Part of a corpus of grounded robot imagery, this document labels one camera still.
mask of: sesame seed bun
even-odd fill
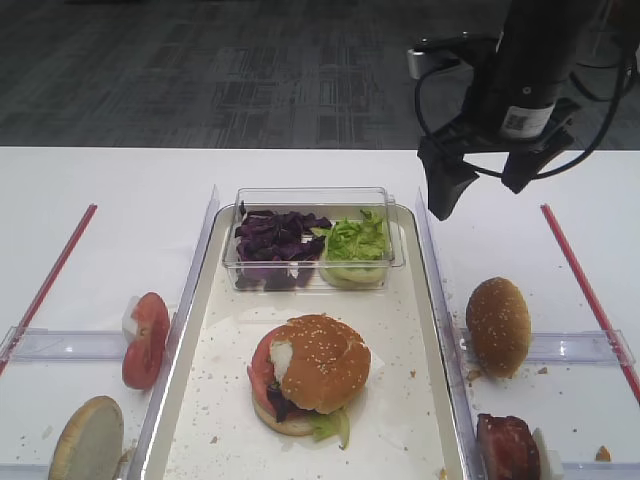
[[[518,287],[500,277],[482,282],[469,298],[466,320],[480,365],[493,376],[513,376],[531,343],[531,318]]]
[[[291,344],[293,355],[280,388],[299,408],[331,413],[348,404],[369,376],[371,352],[348,325],[326,315],[290,319],[272,345]]]

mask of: shredded lettuce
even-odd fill
[[[348,219],[336,222],[331,229],[315,229],[326,236],[322,259],[329,262],[384,260],[388,253],[389,235],[384,218],[371,210],[361,210],[362,221]],[[383,280],[384,267],[327,267],[322,277],[341,288],[369,285]]]
[[[344,408],[328,415],[314,413],[309,416],[309,421],[313,425],[313,439],[316,442],[338,435],[341,443],[340,448],[345,450],[349,446],[349,417]]]
[[[382,260],[387,251],[384,219],[371,210],[361,210],[362,221],[336,222],[327,237],[327,260]]]

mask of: red rod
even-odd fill
[[[614,331],[613,326],[609,321],[609,317],[607,317],[607,314],[602,308],[602,305],[598,301],[598,297],[596,297],[595,292],[591,288],[589,280],[587,280],[587,276],[582,270],[582,267],[580,266],[575,253],[573,253],[567,237],[564,236],[558,220],[551,211],[551,207],[545,204],[540,208],[542,209],[542,213],[547,219],[547,223],[549,224],[553,235],[558,241],[558,245],[560,245],[560,248],[562,249],[562,253],[564,253],[565,258],[569,262],[576,280],[578,280],[578,283],[580,284],[582,293],[584,293],[584,296],[587,299],[587,302],[589,302],[589,306],[591,307],[593,314],[598,319],[600,328],[602,328],[602,330],[606,332],[607,337],[609,338],[609,343],[611,343],[613,351],[616,353],[618,361],[620,362],[622,373],[624,373],[624,376],[627,378],[627,382],[629,383],[631,390],[633,390],[633,394],[635,395],[636,400],[638,401],[638,403],[640,403],[640,380],[638,379],[638,375],[633,369],[633,365],[631,364],[630,359],[627,357],[627,352],[620,347],[621,342],[618,339],[618,335]]]
[[[7,363],[9,363],[11,352],[16,347],[18,342],[20,342],[22,335],[24,334],[27,327],[29,327],[31,320],[33,320],[33,317],[35,316],[36,312],[40,308],[40,305],[42,305],[42,302],[47,296],[47,293],[49,293],[49,290],[51,290],[51,286],[53,285],[53,282],[55,282],[56,278],[58,277],[58,274],[62,270],[62,267],[64,267],[64,264],[69,258],[69,255],[71,255],[71,252],[73,251],[76,244],[80,240],[80,237],[86,230],[87,225],[89,225],[89,222],[91,221],[93,214],[96,213],[97,209],[98,209],[98,206],[94,204],[91,204],[87,207],[87,210],[84,212],[84,215],[80,219],[78,226],[71,234],[71,237],[67,241],[67,244],[64,246],[64,248],[62,249],[62,252],[58,256],[56,263],[54,263],[53,267],[51,268],[51,271],[47,275],[47,278],[45,278],[44,282],[42,283],[40,290],[38,290],[38,293],[36,293],[36,296],[31,302],[31,305],[29,305],[29,308],[27,308],[27,311],[22,316],[22,320],[20,320],[20,324],[18,325],[18,328],[16,328],[13,338],[10,340],[9,346],[6,350],[7,355],[5,357],[5,360],[0,360],[0,375],[2,375],[2,372],[7,366]]]

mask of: bread bun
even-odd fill
[[[311,425],[308,416],[300,415],[296,417],[289,417],[284,422],[278,423],[273,415],[262,408],[260,402],[256,400],[255,395],[252,395],[252,400],[253,409],[256,411],[256,415],[258,415],[260,420],[266,423],[268,427],[274,429],[276,432],[294,437],[304,437],[305,435],[311,435],[313,433],[313,426]]]
[[[500,277],[482,282],[469,298],[466,318],[480,365],[496,377],[511,377],[531,343],[531,318],[518,287]]]
[[[271,348],[282,343],[290,344],[292,355],[280,389],[301,409],[331,413],[348,404],[367,381],[371,352],[355,330],[331,317],[290,319]]]
[[[56,445],[49,480],[112,480],[122,456],[124,419],[110,397],[94,397],[67,422]]]

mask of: black cable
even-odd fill
[[[444,66],[441,65],[439,67],[436,67],[432,70],[429,70],[428,72],[424,73],[419,79],[418,79],[418,83],[416,83],[416,87],[413,91],[413,102],[414,102],[414,109],[416,111],[416,117],[418,118],[418,123],[420,124],[420,127],[422,128],[422,131],[424,132],[424,135],[426,137],[429,138],[429,140],[431,140],[431,143],[433,143],[436,148],[438,150],[440,150],[440,152],[445,156],[445,157],[449,157],[452,158],[453,155],[451,154],[451,152],[447,149],[447,147],[445,147],[442,142],[440,142],[440,140],[438,140],[433,133],[431,133],[431,130],[429,129],[429,127],[427,126],[427,122],[424,120],[424,115],[422,114],[422,105],[420,102],[420,98],[421,98],[421,91],[422,91],[422,84],[425,82],[425,80],[427,78],[429,78],[431,75],[433,75],[434,73],[437,73],[439,71],[442,70],[446,70],[447,68],[449,68],[448,66]],[[477,165],[471,165],[473,167],[473,169],[478,172],[478,173],[483,173],[484,175],[488,175],[490,177],[496,177],[496,178],[500,178],[502,176],[502,174],[500,172],[494,172],[493,170],[488,170],[486,168],[482,168],[479,167]]]
[[[543,173],[539,173],[537,174],[535,177],[533,177],[532,180],[539,180],[539,179],[543,179],[543,178],[548,178],[554,175],[557,175],[559,173],[565,172],[567,170],[569,170],[570,168],[575,167],[576,165],[578,165],[579,163],[582,163],[589,155],[591,155],[600,145],[600,143],[602,142],[602,140],[604,139],[604,137],[607,134],[607,131],[609,130],[609,127],[611,126],[611,123],[613,123],[613,119],[615,117],[615,114],[618,110],[618,106],[620,104],[620,100],[622,100],[623,92],[624,92],[624,87],[625,87],[625,77],[626,77],[626,70],[627,70],[627,60],[628,60],[628,52],[626,49],[623,49],[622,51],[622,55],[620,56],[620,61],[618,62],[618,71],[617,71],[617,75],[616,75],[616,83],[615,83],[615,88],[614,88],[614,92],[613,92],[613,97],[611,99],[611,103],[609,105],[609,109],[607,111],[607,114],[605,115],[605,118],[602,122],[602,125],[600,126],[600,129],[598,130],[598,133],[596,134],[596,136],[594,137],[594,139],[591,141],[591,143],[589,144],[589,146],[580,154],[578,155],[575,159],[571,160],[570,162],[567,162],[564,165],[561,165],[560,167],[554,168],[553,170],[549,170],[547,172],[543,172]],[[634,59],[632,60],[632,64],[635,64],[635,53],[631,52],[630,55],[634,56]],[[431,75],[433,75],[434,73],[440,71],[440,70],[444,70],[448,67],[439,67],[439,68],[435,68],[433,70],[430,70],[428,72],[426,72],[425,74],[423,74],[419,79],[418,82],[416,83],[415,89],[414,89],[414,108],[415,108],[415,112],[416,112],[416,117],[418,118],[418,123],[420,124],[420,127],[422,128],[422,131],[424,132],[425,136],[427,138],[429,138],[429,140],[431,140],[431,142],[436,146],[436,148],[438,150],[440,150],[440,152],[449,157],[449,158],[455,158],[454,155],[451,154],[451,152],[440,142],[440,140],[438,140],[433,133],[431,132],[431,130],[429,129],[429,127],[427,126],[427,123],[424,119],[424,115],[422,114],[422,106],[421,106],[421,102],[420,102],[420,98],[421,98],[421,90],[422,90],[422,85],[424,84],[425,80],[427,78],[429,78]],[[483,167],[480,167],[478,165],[474,165],[472,163],[469,162],[465,162],[464,160],[462,161],[462,163],[465,163],[467,165],[469,165],[471,168],[473,168],[476,172],[478,173],[482,173],[484,175],[488,175],[490,177],[494,177],[494,178],[502,178],[502,173],[500,172],[496,172],[493,170],[489,170]]]
[[[629,57],[629,65],[627,65],[627,67],[625,68],[625,71],[629,72],[628,74],[629,79],[627,80],[626,85],[624,86],[624,89],[622,92],[623,97],[627,96],[633,90],[633,87],[635,87],[638,81],[638,75],[639,75],[638,60],[636,59],[635,55],[631,55]],[[578,77],[578,75],[575,72],[571,72],[571,74],[569,75],[569,79],[571,80],[571,83],[573,83],[573,86],[576,87],[576,90],[578,90],[584,97],[586,97],[588,100],[591,100],[592,102],[604,103],[604,102],[610,102],[611,100],[613,100],[612,98],[603,98],[593,93],[582,82],[580,77]]]
[[[587,65],[586,63],[576,62],[576,65],[582,68],[593,68],[594,70],[613,70],[618,68],[618,62],[611,65]]]
[[[549,170],[548,172],[539,173],[534,177],[536,180],[542,179],[542,178],[549,178],[553,175],[566,172],[570,168],[573,168],[579,163],[582,163],[589,155],[595,152],[595,150],[598,148],[598,145],[600,145],[604,137],[607,135],[607,131],[609,130],[609,127],[613,123],[613,118],[616,116],[616,112],[618,111],[618,105],[620,105],[620,100],[622,100],[622,97],[623,97],[622,92],[624,90],[624,80],[626,77],[626,70],[627,70],[626,57],[627,57],[627,51],[625,49],[622,52],[620,63],[618,65],[618,74],[616,76],[616,86],[613,90],[613,98],[611,99],[611,103],[609,104],[609,109],[607,110],[607,114],[604,117],[602,125],[600,126],[600,130],[598,130],[598,133],[596,134],[594,139],[591,141],[591,144],[584,150],[584,152],[582,152],[580,155],[578,155],[575,159],[571,160],[570,162],[565,163],[560,167],[554,168],[553,170]]]

